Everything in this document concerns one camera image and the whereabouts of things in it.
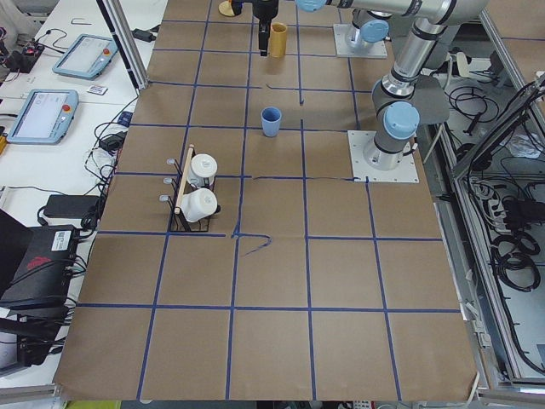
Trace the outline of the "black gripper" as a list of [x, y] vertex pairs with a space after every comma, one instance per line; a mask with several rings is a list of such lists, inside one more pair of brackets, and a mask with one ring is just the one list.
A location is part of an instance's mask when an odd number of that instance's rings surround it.
[[254, 0], [253, 15], [259, 21], [258, 46], [260, 55], [267, 57], [271, 22], [278, 15], [278, 0]]

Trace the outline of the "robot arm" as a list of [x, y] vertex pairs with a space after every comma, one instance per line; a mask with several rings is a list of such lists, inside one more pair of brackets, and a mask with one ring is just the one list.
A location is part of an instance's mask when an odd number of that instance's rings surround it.
[[353, 9], [356, 13], [382, 12], [416, 19], [393, 67], [372, 91], [378, 130], [363, 149], [365, 161], [374, 169], [398, 167], [404, 147], [420, 124], [420, 114], [411, 104], [418, 76], [449, 26], [471, 20], [486, 1], [297, 1], [299, 9], [315, 12], [324, 6]]
[[354, 9], [352, 27], [347, 34], [347, 43], [353, 49], [378, 43], [389, 33], [392, 14], [368, 9]]

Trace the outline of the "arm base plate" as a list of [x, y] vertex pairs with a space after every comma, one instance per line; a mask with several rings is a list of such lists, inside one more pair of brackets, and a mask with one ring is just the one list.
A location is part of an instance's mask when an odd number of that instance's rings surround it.
[[353, 179], [361, 182], [418, 183], [410, 142], [400, 153], [384, 153], [375, 144], [375, 131], [349, 130]]
[[333, 29], [337, 56], [367, 59], [387, 58], [384, 39], [388, 34], [389, 24], [386, 21], [368, 21], [360, 28], [356, 28], [352, 24], [335, 24]]

